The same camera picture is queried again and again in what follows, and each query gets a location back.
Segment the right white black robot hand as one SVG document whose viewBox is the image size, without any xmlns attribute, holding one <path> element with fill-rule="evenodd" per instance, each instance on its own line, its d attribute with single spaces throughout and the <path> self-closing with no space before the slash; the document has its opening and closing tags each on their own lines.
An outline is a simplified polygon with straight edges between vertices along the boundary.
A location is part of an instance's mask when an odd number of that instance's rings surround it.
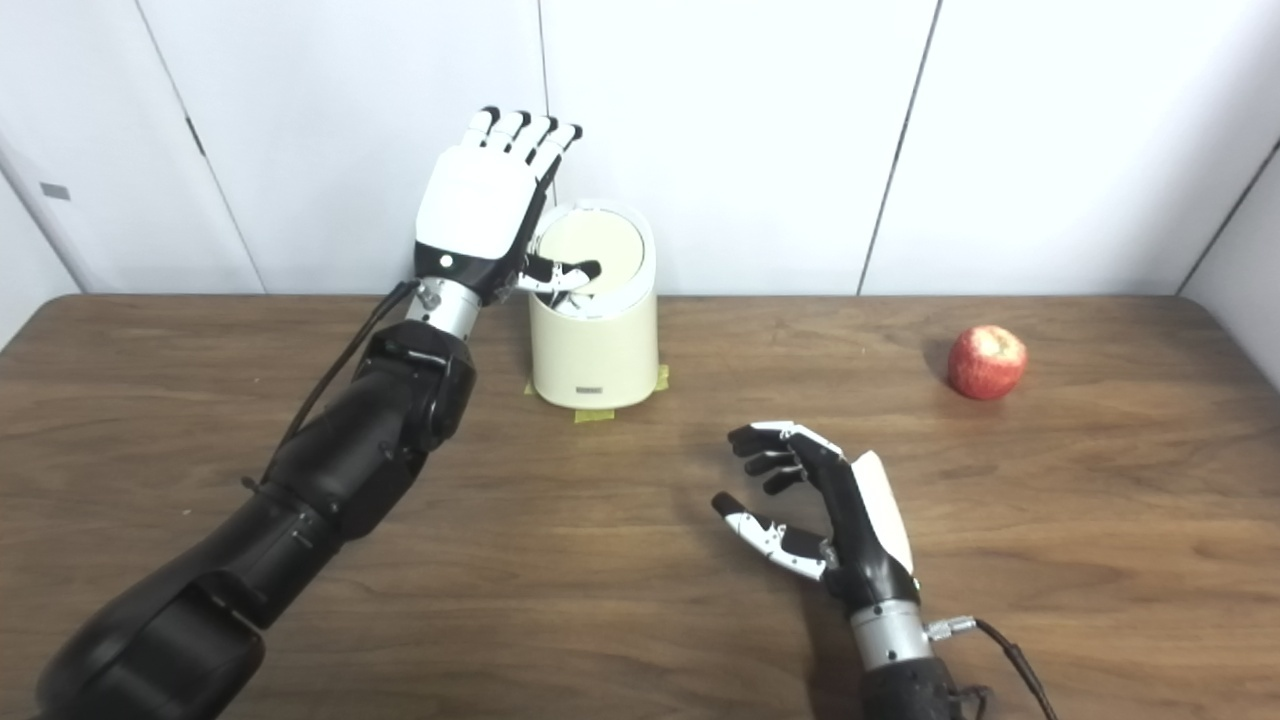
<svg viewBox="0 0 1280 720">
<path fill-rule="evenodd" d="M 727 441 L 769 496 L 806 483 L 819 493 L 829 534 L 753 512 L 727 492 L 712 500 L 730 529 L 771 562 L 819 582 L 850 614 L 902 601 L 920 603 L 902 516 L 879 456 L 851 460 L 795 421 L 754 421 Z"/>
</svg>

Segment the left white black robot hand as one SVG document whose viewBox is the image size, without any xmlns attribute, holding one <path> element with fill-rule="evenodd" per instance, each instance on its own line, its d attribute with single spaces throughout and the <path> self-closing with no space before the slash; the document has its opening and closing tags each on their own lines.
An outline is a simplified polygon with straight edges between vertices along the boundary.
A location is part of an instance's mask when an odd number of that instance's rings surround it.
<svg viewBox="0 0 1280 720">
<path fill-rule="evenodd" d="M 413 273 L 465 287 L 486 307 L 515 291 L 557 296 L 602 273 L 531 249 L 548 191 L 582 127 L 486 106 L 435 161 L 415 220 Z"/>
</svg>

